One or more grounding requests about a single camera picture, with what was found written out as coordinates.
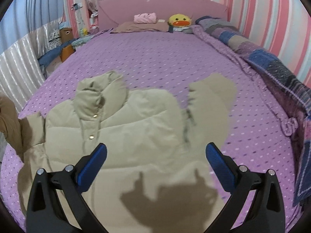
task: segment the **polka dot bedsheet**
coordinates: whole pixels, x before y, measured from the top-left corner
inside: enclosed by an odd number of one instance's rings
[[[160,88],[170,91],[181,107],[187,106],[188,84],[220,73],[236,83],[238,94],[231,110],[232,128],[221,151],[252,171],[277,172],[289,229],[298,218],[298,208],[292,207],[294,164],[290,138],[286,137],[277,118],[263,103],[263,98],[285,112],[267,90],[262,95],[257,85],[226,56],[195,35],[180,32],[137,32],[99,34],[71,55],[27,102],[20,118],[36,111],[43,116],[58,103],[75,95],[78,81],[115,70],[124,75],[130,89]],[[17,175],[22,162],[8,146],[0,176],[4,203],[18,224],[25,229],[25,217],[20,210]],[[226,193],[214,172],[219,194],[226,202]],[[235,226],[242,223],[251,204],[247,200]]]

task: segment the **pink headboard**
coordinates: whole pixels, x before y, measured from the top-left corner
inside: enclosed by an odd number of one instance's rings
[[[98,7],[99,28],[115,28],[133,21],[134,15],[153,12],[166,21],[178,13],[191,17],[192,23],[203,16],[228,18],[227,6],[209,0],[102,0]]]

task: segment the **yellow duck plush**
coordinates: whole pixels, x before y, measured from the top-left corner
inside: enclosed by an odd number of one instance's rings
[[[191,25],[190,17],[183,14],[175,14],[169,18],[169,25],[174,27],[185,27]]]

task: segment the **patchwork blanket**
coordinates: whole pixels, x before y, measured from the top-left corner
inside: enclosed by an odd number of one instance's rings
[[[298,122],[291,135],[296,159],[294,205],[311,196],[311,89],[302,84],[282,62],[263,47],[251,42],[231,23],[205,16],[196,24],[212,37],[229,46],[264,79],[268,89],[286,111]]]

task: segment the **cardboard box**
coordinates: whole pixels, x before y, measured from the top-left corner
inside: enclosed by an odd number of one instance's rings
[[[62,43],[66,43],[72,39],[73,37],[73,29],[72,28],[63,28],[60,30],[60,36],[62,39]]]

